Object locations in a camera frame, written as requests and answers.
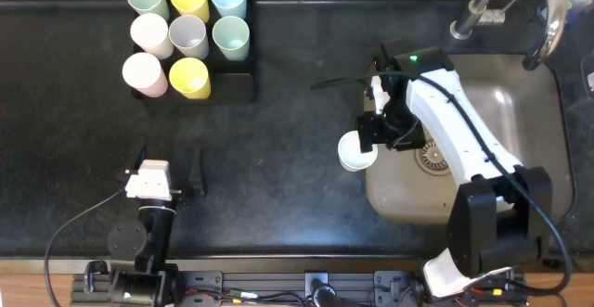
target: wooden floor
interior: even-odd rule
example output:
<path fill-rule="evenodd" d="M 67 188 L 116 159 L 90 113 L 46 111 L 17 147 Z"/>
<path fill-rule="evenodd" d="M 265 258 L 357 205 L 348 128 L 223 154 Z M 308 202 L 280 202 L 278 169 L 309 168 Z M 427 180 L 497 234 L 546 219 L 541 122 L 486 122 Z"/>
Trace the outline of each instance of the wooden floor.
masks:
<path fill-rule="evenodd" d="M 530 274 L 528 282 L 536 287 L 552 287 L 561 278 L 557 274 Z M 52 286 L 61 306 L 70 302 L 72 275 L 52 275 Z M 47 297 L 42 275 L 0 275 L 0 307 L 53 307 Z M 594 307 L 594 274 L 574 274 L 563 292 L 570 307 Z M 561 306 L 555 297 L 533 298 L 531 306 Z"/>

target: faucet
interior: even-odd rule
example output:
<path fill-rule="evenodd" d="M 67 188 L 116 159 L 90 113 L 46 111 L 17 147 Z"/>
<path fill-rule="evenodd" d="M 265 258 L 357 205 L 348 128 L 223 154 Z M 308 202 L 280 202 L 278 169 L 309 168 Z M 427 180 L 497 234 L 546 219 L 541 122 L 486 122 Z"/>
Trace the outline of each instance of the faucet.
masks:
<path fill-rule="evenodd" d="M 483 24 L 484 15 L 487 12 L 487 4 L 491 0 L 471 0 L 464 10 L 462 18 L 455 20 L 450 26 L 450 32 L 457 39 L 467 39 L 472 34 L 472 27 Z M 505 10 L 510 4 L 498 14 L 505 16 Z M 538 40 L 538 45 L 532 53 L 526 55 L 522 65 L 526 70 L 535 70 L 555 50 L 561 40 L 567 15 L 565 0 L 547 0 L 547 27 L 544 37 Z"/>

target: stainless steel sink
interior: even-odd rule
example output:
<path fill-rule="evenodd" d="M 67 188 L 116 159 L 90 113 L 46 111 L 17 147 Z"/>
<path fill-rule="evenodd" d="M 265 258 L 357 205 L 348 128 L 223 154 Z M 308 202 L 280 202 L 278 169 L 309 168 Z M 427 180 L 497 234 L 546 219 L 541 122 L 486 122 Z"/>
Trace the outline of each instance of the stainless steel sink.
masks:
<path fill-rule="evenodd" d="M 574 190 L 555 76 L 541 65 L 527 71 L 523 56 L 450 55 L 462 87 L 505 148 L 526 167 L 543 166 L 553 182 L 553 219 L 571 208 Z M 365 109 L 373 103 L 366 99 Z M 457 188 L 426 132 L 423 150 L 396 152 L 380 146 L 367 168 L 367 195 L 382 216 L 414 224 L 447 222 Z"/>

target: countertop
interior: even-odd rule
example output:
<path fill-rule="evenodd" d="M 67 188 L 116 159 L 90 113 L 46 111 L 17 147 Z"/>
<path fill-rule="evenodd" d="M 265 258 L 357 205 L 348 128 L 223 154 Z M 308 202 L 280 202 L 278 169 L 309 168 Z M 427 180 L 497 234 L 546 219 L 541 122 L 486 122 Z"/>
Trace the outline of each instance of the countertop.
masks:
<path fill-rule="evenodd" d="M 123 162 L 186 162 L 203 148 L 209 195 L 178 208 L 172 258 L 221 255 L 432 257 L 445 227 L 390 222 L 368 204 L 365 173 L 336 146 L 355 128 L 361 88 L 309 85 L 364 73 L 383 40 L 448 53 L 525 53 L 543 34 L 520 0 L 502 27 L 467 41 L 449 24 L 469 0 L 252 0 L 257 97 L 247 106 L 155 107 L 132 99 L 121 66 L 132 54 L 125 0 L 2 0 L 0 5 L 0 256 L 39 257 L 55 230 L 111 195 Z M 507 0 L 495 0 L 504 3 Z M 594 17 L 564 34 L 548 64 L 560 82 L 575 205 L 559 223 L 571 252 L 594 251 Z M 109 230 L 136 217 L 124 197 L 64 231 L 58 257 L 107 255 Z"/>

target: drain strainer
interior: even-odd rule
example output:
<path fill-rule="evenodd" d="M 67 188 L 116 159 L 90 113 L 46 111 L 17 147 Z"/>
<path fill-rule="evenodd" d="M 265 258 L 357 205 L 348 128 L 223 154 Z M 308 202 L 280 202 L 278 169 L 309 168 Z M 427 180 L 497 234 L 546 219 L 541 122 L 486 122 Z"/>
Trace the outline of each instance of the drain strainer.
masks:
<path fill-rule="evenodd" d="M 417 159 L 417 163 L 426 173 L 432 175 L 450 173 L 444 155 L 442 155 L 442 152 L 433 140 L 427 140 L 427 144 L 423 148 L 415 150 L 415 159 Z"/>

